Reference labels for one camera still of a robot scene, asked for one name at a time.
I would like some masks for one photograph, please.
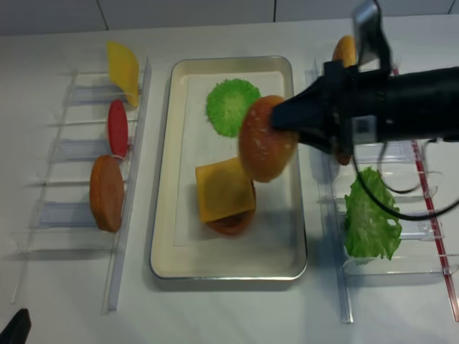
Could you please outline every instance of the cable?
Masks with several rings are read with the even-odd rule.
[[[389,185],[386,184],[386,182],[384,181],[384,177],[383,177],[383,173],[382,173],[382,159],[384,158],[384,153],[386,153],[386,149],[387,149],[387,142],[384,142],[383,145],[382,145],[382,148],[381,148],[381,152],[379,153],[379,157],[378,157],[378,165],[377,165],[377,169],[379,171],[379,174],[381,176],[381,180],[382,180],[382,183],[384,184],[384,186],[386,186],[386,188],[388,188],[390,191],[392,192],[395,192],[396,194],[400,194],[400,195],[405,195],[405,194],[409,194],[413,191],[416,191],[418,188],[421,187],[421,184],[417,184],[415,187],[413,188],[407,188],[405,190],[397,190],[395,188],[392,188],[390,187]]]
[[[422,148],[421,148],[421,159],[424,161],[424,164],[425,164],[425,170],[428,171],[429,168],[427,167],[427,159],[425,158],[426,154],[426,150],[427,150],[427,146],[430,144],[430,143],[436,143],[438,141],[437,138],[433,138],[433,139],[430,139],[426,142],[424,142],[424,144],[422,145]],[[386,149],[387,149],[387,142],[384,142],[383,145],[382,145],[382,148],[381,148],[381,151],[379,152],[379,157],[378,157],[378,165],[377,165],[377,168],[378,168],[378,171],[380,172],[381,174],[381,179],[382,179],[382,183],[386,186],[386,188],[388,188],[390,191],[392,192],[395,192],[396,194],[399,194],[399,195],[405,195],[405,194],[409,194],[413,191],[416,191],[417,189],[419,189],[421,187],[421,184],[417,184],[416,186],[412,187],[412,188],[407,188],[405,190],[397,190],[395,188],[392,188],[391,186],[387,185],[386,182],[384,181],[384,174],[382,173],[382,160],[384,158],[384,154],[386,153]]]
[[[407,215],[407,214],[399,213],[398,211],[395,211],[394,209],[389,208],[388,206],[383,204],[369,190],[368,186],[364,182],[364,178],[361,176],[359,168],[357,167],[357,161],[356,161],[355,155],[352,156],[352,163],[354,164],[354,169],[356,170],[357,180],[359,181],[361,187],[365,190],[365,193],[379,208],[387,212],[389,215],[392,215],[394,217],[397,217],[399,219],[406,220],[406,221],[424,221],[424,220],[430,220],[430,219],[434,219],[435,217],[442,216],[443,214],[446,214],[449,211],[453,210],[456,206],[459,206],[459,199],[457,199],[454,203],[450,204],[449,206],[439,211],[434,211],[432,213],[425,214],[425,215]]]

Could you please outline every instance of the yellow cheese slice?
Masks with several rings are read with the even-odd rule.
[[[132,51],[122,44],[107,42],[110,80],[125,93],[126,100],[138,105],[138,62]]]
[[[202,222],[255,208],[252,182],[245,175],[239,158],[196,167],[196,181]]]

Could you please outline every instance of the red tomato slice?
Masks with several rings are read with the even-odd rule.
[[[107,128],[112,154],[124,158],[128,152],[128,119],[123,102],[119,99],[110,104]]]

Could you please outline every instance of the top bun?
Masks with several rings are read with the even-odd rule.
[[[335,47],[333,61],[339,59],[345,68],[356,64],[356,42],[350,34],[343,36]]]
[[[245,173],[267,183],[278,177],[298,147],[298,134],[271,127],[273,108],[284,99],[261,97],[249,108],[239,133],[239,155]]]

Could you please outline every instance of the bottom bun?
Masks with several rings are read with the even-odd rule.
[[[228,216],[223,219],[206,222],[206,225],[213,230],[224,235],[237,235],[242,233],[252,222],[253,216],[257,206],[257,195],[255,193],[255,187],[252,182],[252,192],[255,201],[255,209],[244,211],[233,216]]]

